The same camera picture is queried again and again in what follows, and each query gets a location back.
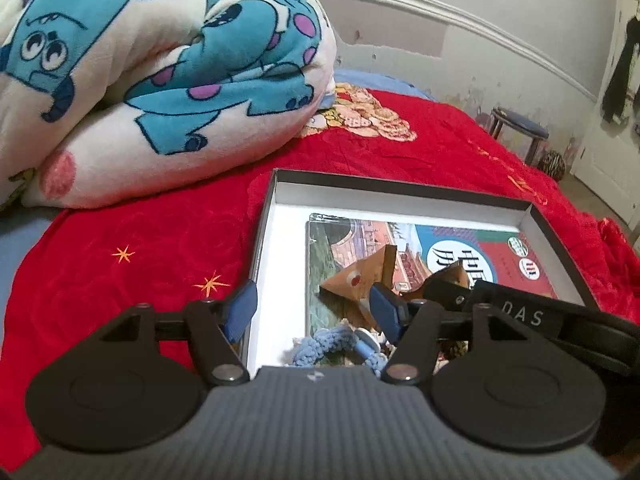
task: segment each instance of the leopard print ball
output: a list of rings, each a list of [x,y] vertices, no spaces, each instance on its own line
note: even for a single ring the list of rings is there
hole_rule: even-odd
[[[566,166],[562,155],[558,152],[547,152],[545,156],[540,159],[538,163],[538,169],[545,174],[548,174],[556,182],[560,182],[566,172]]]

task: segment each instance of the gold star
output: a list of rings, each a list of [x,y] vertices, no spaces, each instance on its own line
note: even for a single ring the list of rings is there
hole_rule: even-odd
[[[122,261],[122,259],[123,259],[123,258],[124,258],[125,260],[127,260],[129,263],[131,263],[131,261],[129,260],[129,257],[130,257],[131,255],[133,255],[133,254],[136,254],[135,252],[133,252],[133,253],[127,253],[127,251],[129,250],[129,246],[126,246],[126,247],[124,248],[124,251],[123,251],[121,248],[119,248],[119,247],[116,247],[116,249],[118,250],[118,252],[117,252],[117,253],[113,253],[111,256],[119,256],[119,257],[120,257],[120,259],[118,260],[118,263],[120,263],[120,262]]]
[[[220,283],[217,282],[216,280],[222,276],[222,274],[219,274],[217,276],[213,276],[213,278],[209,279],[209,278],[205,278],[204,281],[204,285],[193,285],[193,286],[197,286],[200,290],[204,290],[206,292],[206,297],[209,297],[209,293],[211,291],[211,289],[213,289],[214,292],[217,292],[218,290],[216,289],[216,286],[229,286],[226,283]]]

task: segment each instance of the door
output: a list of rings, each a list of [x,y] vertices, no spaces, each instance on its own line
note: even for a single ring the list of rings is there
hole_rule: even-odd
[[[640,0],[618,0],[607,70],[602,81],[598,105],[591,115],[572,173],[583,181],[627,224],[636,220],[640,208],[640,135],[634,131],[633,115],[626,123],[606,123],[600,110],[602,97],[625,44],[626,24],[634,16],[640,19]],[[628,97],[633,101],[640,85],[640,59],[629,81]]]

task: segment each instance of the black dress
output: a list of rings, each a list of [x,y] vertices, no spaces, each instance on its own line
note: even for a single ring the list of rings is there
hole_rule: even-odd
[[[621,116],[625,109],[626,88],[629,85],[629,71],[631,59],[636,44],[640,43],[640,21],[634,16],[626,24],[625,46],[620,53],[620,59],[613,71],[611,81],[602,98],[602,112],[604,120],[610,123],[613,116]],[[640,91],[636,92],[634,110],[640,108]]]

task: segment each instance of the red blanket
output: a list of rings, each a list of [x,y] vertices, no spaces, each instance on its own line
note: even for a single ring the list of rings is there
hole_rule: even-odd
[[[13,470],[38,449],[24,411],[25,390],[38,370],[132,304],[177,310],[207,295],[222,298],[247,276],[273,168],[389,178],[532,201],[601,308],[640,321],[640,266],[612,221],[598,223],[576,211],[555,182],[524,166],[459,110],[374,94],[378,104],[362,104],[360,120],[353,109],[340,112],[338,106],[338,112],[319,119],[319,130],[307,131],[317,134],[294,139],[268,158],[209,182],[101,210],[60,214],[25,257],[8,302],[0,360],[0,465]],[[163,352],[188,362],[186,346],[173,344]]]

